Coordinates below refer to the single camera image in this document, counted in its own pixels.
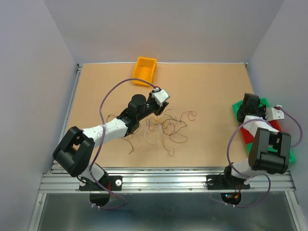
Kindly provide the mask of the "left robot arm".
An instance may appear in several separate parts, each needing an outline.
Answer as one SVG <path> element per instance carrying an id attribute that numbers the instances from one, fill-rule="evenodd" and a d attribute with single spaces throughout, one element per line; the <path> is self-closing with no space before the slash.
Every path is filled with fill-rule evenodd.
<path id="1" fill-rule="evenodd" d="M 135 94 L 128 106 L 113 120 L 92 128 L 71 127 L 63 136 L 52 156 L 72 177 L 84 177 L 91 185 L 101 190 L 107 185 L 106 171 L 90 161 L 93 149 L 131 135 L 139 127 L 140 121 L 155 114 L 161 115 L 170 98 L 165 90 L 150 92 L 149 97 Z"/>

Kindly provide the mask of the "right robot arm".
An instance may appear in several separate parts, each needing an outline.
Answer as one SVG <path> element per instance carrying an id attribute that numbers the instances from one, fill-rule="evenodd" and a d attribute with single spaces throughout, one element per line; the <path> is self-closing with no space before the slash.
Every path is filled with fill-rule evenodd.
<path id="1" fill-rule="evenodd" d="M 280 106 L 267 107 L 257 95 L 245 93 L 242 104 L 237 111 L 240 123 L 227 146 L 227 160 L 221 176 L 222 184 L 232 188 L 246 180 L 263 174 L 284 174 L 289 167 L 291 135 L 272 127 L 270 121 L 284 119 Z M 236 133 L 243 128 L 254 138 L 248 158 L 232 163 L 230 146 Z"/>

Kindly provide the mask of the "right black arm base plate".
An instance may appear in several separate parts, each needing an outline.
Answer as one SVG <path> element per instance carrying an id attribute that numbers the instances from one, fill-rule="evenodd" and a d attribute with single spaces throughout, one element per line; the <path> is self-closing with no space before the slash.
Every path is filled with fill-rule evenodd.
<path id="1" fill-rule="evenodd" d="M 244 184 L 244 179 L 236 177 L 225 177 L 224 175 L 207 175 L 206 187 L 209 190 L 235 190 L 235 189 L 250 189 L 250 185 Z"/>

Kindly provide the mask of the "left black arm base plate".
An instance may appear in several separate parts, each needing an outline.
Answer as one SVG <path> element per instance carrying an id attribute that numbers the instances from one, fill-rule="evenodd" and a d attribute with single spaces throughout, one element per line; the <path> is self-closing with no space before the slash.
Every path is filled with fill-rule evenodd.
<path id="1" fill-rule="evenodd" d="M 91 181 L 85 177 L 79 178 L 79 190 L 82 192 L 90 192 L 90 191 L 103 191 L 103 188 L 99 186 L 96 182 Z M 99 183 L 110 191 L 121 191 L 123 177 L 120 175 L 116 176 L 103 176 Z"/>

